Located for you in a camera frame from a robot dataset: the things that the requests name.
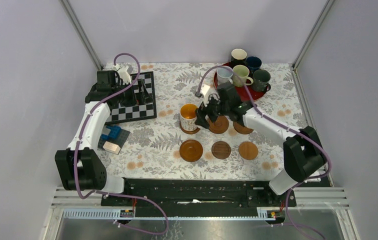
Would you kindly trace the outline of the light wood coaster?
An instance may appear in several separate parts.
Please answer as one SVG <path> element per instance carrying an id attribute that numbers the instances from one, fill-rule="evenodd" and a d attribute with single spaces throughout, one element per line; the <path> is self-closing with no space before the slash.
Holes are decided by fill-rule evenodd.
<path id="1" fill-rule="evenodd" d="M 245 160 L 254 160 L 258 154 L 258 147 L 249 141 L 242 142 L 238 147 L 239 155 Z"/>

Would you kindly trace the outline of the brown ringed coaster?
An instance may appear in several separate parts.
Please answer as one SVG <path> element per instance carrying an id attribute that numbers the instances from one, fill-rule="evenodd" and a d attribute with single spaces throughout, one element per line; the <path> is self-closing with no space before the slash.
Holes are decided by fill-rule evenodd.
<path id="1" fill-rule="evenodd" d="M 229 128 L 229 120 L 226 116 L 219 116 L 215 122 L 208 119 L 209 131 L 214 134 L 223 134 Z"/>
<path id="2" fill-rule="evenodd" d="M 188 135 L 194 135 L 196 133 L 198 133 L 201 129 L 199 127 L 197 127 L 195 130 L 192 130 L 192 131 L 188 131 L 188 130 L 185 130 L 181 125 L 179 126 L 180 129 L 185 133 L 185 134 L 188 134 Z"/>
<path id="3" fill-rule="evenodd" d="M 233 122 L 233 128 L 242 135 L 248 135 L 254 131 L 253 129 L 243 126 L 235 121 Z"/>
<path id="4" fill-rule="evenodd" d="M 184 141 L 179 147 L 179 154 L 186 162 L 196 162 L 203 156 L 204 150 L 201 143 L 194 139 Z"/>

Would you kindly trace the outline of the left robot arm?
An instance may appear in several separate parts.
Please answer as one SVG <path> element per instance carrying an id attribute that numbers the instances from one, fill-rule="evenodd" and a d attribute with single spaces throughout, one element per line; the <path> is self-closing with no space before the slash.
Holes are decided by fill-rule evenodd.
<path id="1" fill-rule="evenodd" d="M 132 192 L 122 177 L 109 176 L 98 157 L 99 141 L 113 110 L 138 107 L 153 100 L 141 73 L 127 70 L 99 70 L 97 81 L 86 95 L 84 114 L 78 130 L 65 150 L 55 153 L 54 161 L 63 187 L 68 191 L 113 193 L 121 206 L 129 204 Z"/>

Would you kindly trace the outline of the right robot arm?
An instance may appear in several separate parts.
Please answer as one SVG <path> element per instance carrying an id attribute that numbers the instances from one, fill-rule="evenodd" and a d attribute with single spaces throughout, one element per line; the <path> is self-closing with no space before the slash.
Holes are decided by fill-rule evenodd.
<path id="1" fill-rule="evenodd" d="M 268 184 L 264 201 L 278 205 L 284 193 L 305 181 L 327 163 L 320 139 L 314 128 L 296 130 L 261 112 L 253 101 L 242 101 L 236 88 L 229 82 L 217 88 L 202 84 L 195 96 L 202 99 L 196 110 L 196 125 L 208 128 L 209 121 L 226 116 L 243 127 L 257 131 L 283 149 L 284 167 Z"/>

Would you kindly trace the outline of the floral mug orange inside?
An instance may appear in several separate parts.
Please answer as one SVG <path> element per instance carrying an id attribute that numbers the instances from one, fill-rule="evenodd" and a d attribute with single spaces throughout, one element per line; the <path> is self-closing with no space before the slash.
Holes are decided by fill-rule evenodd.
<path id="1" fill-rule="evenodd" d="M 183 131 L 193 132 L 198 129 L 195 124 L 197 120 L 196 109 L 197 106 L 191 103 L 184 104 L 180 108 L 180 127 Z"/>

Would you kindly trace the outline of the dark walnut coaster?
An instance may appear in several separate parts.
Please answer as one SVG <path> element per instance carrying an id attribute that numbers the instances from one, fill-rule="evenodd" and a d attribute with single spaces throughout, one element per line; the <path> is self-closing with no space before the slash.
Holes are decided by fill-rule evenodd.
<path id="1" fill-rule="evenodd" d="M 217 141 L 215 142 L 211 147 L 211 153 L 212 155 L 217 159 L 226 159 L 231 154 L 231 147 L 230 145 L 225 141 Z"/>

